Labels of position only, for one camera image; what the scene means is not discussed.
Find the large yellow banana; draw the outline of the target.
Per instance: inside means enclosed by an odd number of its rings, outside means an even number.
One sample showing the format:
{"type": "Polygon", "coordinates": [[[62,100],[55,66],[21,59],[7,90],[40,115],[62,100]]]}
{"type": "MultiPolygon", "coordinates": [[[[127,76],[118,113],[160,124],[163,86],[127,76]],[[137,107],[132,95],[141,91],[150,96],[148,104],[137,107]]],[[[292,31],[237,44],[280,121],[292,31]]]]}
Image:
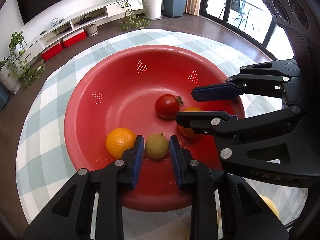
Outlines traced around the large yellow banana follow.
{"type": "Polygon", "coordinates": [[[260,194],[260,197],[262,198],[262,200],[268,205],[268,207],[272,210],[272,212],[277,216],[277,218],[279,219],[279,211],[276,207],[276,205],[274,204],[274,202],[268,198],[267,196],[263,196],[260,194]]]}

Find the large front orange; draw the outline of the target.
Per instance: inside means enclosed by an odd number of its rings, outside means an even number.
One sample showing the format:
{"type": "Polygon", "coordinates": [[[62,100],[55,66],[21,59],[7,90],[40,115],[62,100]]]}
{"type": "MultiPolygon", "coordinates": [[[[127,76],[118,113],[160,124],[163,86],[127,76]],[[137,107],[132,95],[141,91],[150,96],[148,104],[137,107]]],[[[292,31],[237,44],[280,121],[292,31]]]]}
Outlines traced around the large front orange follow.
{"type": "Polygon", "coordinates": [[[125,150],[133,148],[136,135],[130,129],[116,128],[106,138],[106,148],[112,157],[120,159],[125,150]]]}

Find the red tomato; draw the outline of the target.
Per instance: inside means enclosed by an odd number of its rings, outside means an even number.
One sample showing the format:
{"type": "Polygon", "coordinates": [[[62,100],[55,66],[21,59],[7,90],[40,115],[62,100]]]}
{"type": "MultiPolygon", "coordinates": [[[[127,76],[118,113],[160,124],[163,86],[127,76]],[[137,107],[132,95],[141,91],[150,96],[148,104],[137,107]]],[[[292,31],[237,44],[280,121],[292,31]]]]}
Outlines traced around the red tomato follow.
{"type": "Polygon", "coordinates": [[[155,102],[155,111],[158,116],[165,119],[172,119],[184,105],[181,96],[164,94],[155,102]]]}

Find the brown kiwi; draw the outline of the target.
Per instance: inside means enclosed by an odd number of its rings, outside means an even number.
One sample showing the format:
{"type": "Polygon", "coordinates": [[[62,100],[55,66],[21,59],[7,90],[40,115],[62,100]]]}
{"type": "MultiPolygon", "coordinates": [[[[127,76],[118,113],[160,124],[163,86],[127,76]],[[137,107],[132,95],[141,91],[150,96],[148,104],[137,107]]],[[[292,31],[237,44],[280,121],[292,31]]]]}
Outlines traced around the brown kiwi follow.
{"type": "Polygon", "coordinates": [[[162,159],[168,152],[169,143],[164,134],[152,134],[145,143],[146,155],[153,160],[162,159]]]}

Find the green white checkered tablecloth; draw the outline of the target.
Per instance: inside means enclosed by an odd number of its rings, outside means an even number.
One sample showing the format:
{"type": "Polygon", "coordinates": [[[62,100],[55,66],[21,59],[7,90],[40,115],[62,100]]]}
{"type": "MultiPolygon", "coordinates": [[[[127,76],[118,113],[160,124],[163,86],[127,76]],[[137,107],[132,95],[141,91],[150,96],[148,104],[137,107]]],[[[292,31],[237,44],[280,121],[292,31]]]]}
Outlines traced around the green white checkered tablecloth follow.
{"type": "MultiPolygon", "coordinates": [[[[23,125],[16,157],[16,184],[24,215],[30,223],[65,182],[76,172],[64,139],[67,103],[84,75],[105,57],[146,44],[177,46],[191,50],[216,64],[227,76],[255,62],[230,46],[208,38],[167,30],[144,29],[124,33],[90,46],[50,74],[37,95],[23,125]]],[[[280,99],[241,96],[246,117],[280,109],[280,99]]],[[[296,219],[308,189],[277,186],[247,179],[259,194],[276,205],[280,220],[296,219]]],[[[125,239],[188,239],[191,208],[171,212],[142,212],[123,208],[125,239]]]]}

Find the balcony chair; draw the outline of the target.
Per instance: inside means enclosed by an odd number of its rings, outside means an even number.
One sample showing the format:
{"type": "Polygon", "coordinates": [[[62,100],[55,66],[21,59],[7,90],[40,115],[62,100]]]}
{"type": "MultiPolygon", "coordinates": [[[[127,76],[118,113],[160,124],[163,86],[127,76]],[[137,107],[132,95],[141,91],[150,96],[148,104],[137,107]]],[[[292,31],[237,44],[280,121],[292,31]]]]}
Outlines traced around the balcony chair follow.
{"type": "Polygon", "coordinates": [[[245,28],[246,28],[248,18],[249,18],[249,16],[251,16],[250,15],[251,10],[253,10],[253,9],[261,10],[259,7],[255,6],[251,3],[248,3],[245,0],[231,0],[230,9],[239,14],[239,16],[234,19],[234,22],[239,20],[238,28],[244,22],[245,22],[245,28]],[[249,5],[248,12],[245,11],[246,4],[249,5]]]}

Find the red plastic colander bowl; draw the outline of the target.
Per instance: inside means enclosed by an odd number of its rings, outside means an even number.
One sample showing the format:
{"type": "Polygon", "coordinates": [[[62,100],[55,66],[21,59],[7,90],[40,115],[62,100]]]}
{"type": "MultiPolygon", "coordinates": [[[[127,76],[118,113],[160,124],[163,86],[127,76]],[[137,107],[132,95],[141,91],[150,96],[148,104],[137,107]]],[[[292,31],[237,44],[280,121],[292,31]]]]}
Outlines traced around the red plastic colander bowl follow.
{"type": "Polygon", "coordinates": [[[154,105],[164,94],[179,95],[185,107],[225,111],[242,119],[245,112],[240,99],[197,102],[191,96],[193,88],[225,79],[211,61],[179,47],[137,46],[108,56],[80,80],[67,105],[64,135],[74,167],[95,171],[112,163],[106,138],[116,128],[127,128],[145,138],[153,133],[166,138],[176,135],[195,159],[219,170],[214,138],[186,138],[174,120],[156,114],[154,105]]]}

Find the trailing plant right of console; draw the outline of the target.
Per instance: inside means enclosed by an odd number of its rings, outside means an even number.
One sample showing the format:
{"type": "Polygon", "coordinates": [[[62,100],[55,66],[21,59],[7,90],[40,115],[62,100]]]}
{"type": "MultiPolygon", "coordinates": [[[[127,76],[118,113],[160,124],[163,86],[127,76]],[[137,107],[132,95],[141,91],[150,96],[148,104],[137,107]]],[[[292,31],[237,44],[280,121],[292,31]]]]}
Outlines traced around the trailing plant right of console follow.
{"type": "MultiPolygon", "coordinates": [[[[143,2],[140,2],[139,0],[132,1],[137,2],[138,5],[143,7],[143,2]]],[[[142,8],[143,13],[139,16],[134,13],[134,9],[129,0],[116,0],[116,3],[121,7],[121,9],[124,9],[125,14],[124,21],[120,24],[121,30],[128,31],[130,29],[145,29],[150,26],[151,20],[146,15],[144,8],[142,8]]]]}

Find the trailing pothos plant on console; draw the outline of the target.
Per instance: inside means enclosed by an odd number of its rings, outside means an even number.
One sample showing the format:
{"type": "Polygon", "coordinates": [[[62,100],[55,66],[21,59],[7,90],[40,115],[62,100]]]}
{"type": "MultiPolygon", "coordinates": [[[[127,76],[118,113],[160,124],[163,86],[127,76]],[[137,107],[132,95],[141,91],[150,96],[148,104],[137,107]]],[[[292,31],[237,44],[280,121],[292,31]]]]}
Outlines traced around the trailing pothos plant on console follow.
{"type": "Polygon", "coordinates": [[[30,87],[46,71],[45,64],[40,63],[38,67],[32,67],[26,56],[27,43],[23,37],[23,31],[14,32],[9,43],[9,56],[7,58],[8,68],[11,75],[22,82],[24,88],[30,87]]]}

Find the left red storage box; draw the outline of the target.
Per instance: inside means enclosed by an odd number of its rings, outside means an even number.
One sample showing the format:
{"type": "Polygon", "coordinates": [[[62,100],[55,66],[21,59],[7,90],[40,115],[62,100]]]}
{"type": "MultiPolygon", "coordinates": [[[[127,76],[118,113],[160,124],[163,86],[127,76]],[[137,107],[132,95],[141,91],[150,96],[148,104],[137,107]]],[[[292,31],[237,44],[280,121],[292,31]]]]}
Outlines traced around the left red storage box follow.
{"type": "Polygon", "coordinates": [[[44,61],[47,61],[54,57],[56,54],[63,50],[63,44],[61,41],[56,42],[51,47],[42,52],[41,57],[44,61]]]}

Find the red storage box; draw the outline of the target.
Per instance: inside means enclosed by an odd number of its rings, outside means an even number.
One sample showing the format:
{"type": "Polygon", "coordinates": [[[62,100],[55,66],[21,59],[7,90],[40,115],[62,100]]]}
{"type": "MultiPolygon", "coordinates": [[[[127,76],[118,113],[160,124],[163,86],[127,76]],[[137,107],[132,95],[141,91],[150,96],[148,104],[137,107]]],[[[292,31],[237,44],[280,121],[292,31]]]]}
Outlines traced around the red storage box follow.
{"type": "Polygon", "coordinates": [[[61,41],[56,42],[51,47],[42,52],[41,57],[44,61],[47,61],[54,57],[56,54],[63,50],[63,44],[61,41]]]}
{"type": "Polygon", "coordinates": [[[64,48],[68,48],[81,40],[86,38],[86,32],[84,29],[80,29],[72,34],[67,35],[61,40],[61,43],[64,48]]]}

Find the plant in white ribbed pot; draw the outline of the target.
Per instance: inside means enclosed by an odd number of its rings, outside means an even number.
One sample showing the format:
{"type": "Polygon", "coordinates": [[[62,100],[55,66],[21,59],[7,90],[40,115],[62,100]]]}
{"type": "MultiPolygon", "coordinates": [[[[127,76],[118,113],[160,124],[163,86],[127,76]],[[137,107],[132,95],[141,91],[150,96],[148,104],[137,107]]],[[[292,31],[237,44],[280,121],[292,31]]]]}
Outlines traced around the plant in white ribbed pot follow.
{"type": "Polygon", "coordinates": [[[20,87],[19,68],[15,63],[12,63],[10,57],[1,59],[1,83],[12,94],[16,94],[20,87]]]}

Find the right red storage box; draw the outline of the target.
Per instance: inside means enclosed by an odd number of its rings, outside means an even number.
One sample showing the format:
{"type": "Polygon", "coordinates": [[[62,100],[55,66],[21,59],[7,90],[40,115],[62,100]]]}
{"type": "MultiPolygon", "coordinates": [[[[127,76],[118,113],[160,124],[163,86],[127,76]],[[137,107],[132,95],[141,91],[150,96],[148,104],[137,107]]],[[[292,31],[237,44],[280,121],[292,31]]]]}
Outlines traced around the right red storage box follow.
{"type": "Polygon", "coordinates": [[[68,48],[81,40],[86,38],[86,32],[84,29],[80,29],[72,34],[67,35],[61,40],[61,43],[64,48],[68,48]]]}

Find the small grey pot on floor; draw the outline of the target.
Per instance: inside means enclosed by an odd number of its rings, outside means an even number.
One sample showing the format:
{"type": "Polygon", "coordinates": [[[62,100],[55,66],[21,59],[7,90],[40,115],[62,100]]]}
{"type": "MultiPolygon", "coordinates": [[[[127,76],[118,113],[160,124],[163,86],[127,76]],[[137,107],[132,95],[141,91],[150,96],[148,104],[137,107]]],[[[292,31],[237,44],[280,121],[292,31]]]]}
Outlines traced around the small grey pot on floor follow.
{"type": "Polygon", "coordinates": [[[95,23],[90,24],[85,28],[85,31],[88,36],[94,36],[98,33],[97,25],[95,23]]]}

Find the white tv console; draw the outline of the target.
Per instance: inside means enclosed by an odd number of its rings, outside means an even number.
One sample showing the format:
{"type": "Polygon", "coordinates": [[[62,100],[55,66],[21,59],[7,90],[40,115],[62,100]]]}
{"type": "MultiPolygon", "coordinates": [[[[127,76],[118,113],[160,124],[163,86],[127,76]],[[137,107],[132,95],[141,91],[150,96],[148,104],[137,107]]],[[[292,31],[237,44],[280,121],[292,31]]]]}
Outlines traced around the white tv console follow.
{"type": "MultiPolygon", "coordinates": [[[[135,13],[142,13],[142,8],[137,2],[129,0],[135,13]]],[[[58,41],[61,41],[64,37],[72,34],[80,29],[85,29],[88,25],[95,23],[97,26],[111,21],[115,21],[124,18],[124,9],[116,3],[116,0],[104,2],[98,5],[94,5],[90,8],[84,9],[75,13],[62,21],[58,21],[58,24],[43,30],[32,41],[27,42],[26,56],[29,62],[33,61],[43,51],[51,47],[58,41]]]]}

